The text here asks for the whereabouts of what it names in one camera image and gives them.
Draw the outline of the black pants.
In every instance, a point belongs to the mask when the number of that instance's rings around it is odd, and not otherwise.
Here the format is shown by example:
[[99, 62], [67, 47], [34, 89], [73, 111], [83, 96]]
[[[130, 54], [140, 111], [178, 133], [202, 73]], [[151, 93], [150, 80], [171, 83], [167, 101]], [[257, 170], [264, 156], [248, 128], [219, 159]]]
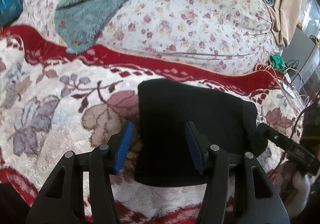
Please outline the black pants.
[[142, 142], [134, 172], [138, 183], [203, 184], [212, 144], [236, 155], [259, 156], [267, 148], [267, 139], [257, 132], [252, 102], [164, 79], [142, 82], [138, 99]]

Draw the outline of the green small object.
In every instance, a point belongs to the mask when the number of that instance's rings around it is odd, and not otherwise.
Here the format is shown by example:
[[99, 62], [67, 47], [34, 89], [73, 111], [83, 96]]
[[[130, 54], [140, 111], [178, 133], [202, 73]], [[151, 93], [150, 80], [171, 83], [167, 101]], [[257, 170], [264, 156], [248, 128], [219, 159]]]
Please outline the green small object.
[[279, 71], [284, 71], [286, 69], [284, 60], [279, 54], [270, 56], [270, 65]]

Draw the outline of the red white floral blanket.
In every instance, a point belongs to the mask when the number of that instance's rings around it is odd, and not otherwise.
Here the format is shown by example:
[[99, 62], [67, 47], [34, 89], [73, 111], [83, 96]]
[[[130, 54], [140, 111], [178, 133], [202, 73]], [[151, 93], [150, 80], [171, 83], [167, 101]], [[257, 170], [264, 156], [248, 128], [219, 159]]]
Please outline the red white floral blanket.
[[88, 152], [137, 118], [137, 87], [156, 78], [253, 102], [258, 122], [302, 136], [302, 101], [284, 92], [273, 69], [228, 75], [102, 45], [71, 55], [31, 26], [11, 26], [1, 32], [1, 182], [32, 204], [66, 151]]

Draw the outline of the white floral quilt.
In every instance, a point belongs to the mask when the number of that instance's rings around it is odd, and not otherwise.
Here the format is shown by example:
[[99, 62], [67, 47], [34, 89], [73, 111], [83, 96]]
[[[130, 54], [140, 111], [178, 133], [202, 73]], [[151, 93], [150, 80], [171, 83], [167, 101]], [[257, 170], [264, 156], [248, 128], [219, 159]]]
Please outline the white floral quilt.
[[[60, 1], [24, 0], [17, 24], [67, 49], [55, 30]], [[97, 33], [94, 45], [236, 75], [281, 53], [271, 28], [262, 0], [127, 0]]]

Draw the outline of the blue plastic bag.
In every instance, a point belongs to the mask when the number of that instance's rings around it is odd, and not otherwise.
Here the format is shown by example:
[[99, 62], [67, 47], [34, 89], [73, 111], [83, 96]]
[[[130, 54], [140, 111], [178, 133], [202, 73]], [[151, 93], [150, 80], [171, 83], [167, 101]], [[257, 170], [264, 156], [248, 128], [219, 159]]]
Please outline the blue plastic bag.
[[14, 21], [23, 11], [23, 0], [1, 0], [1, 27]]

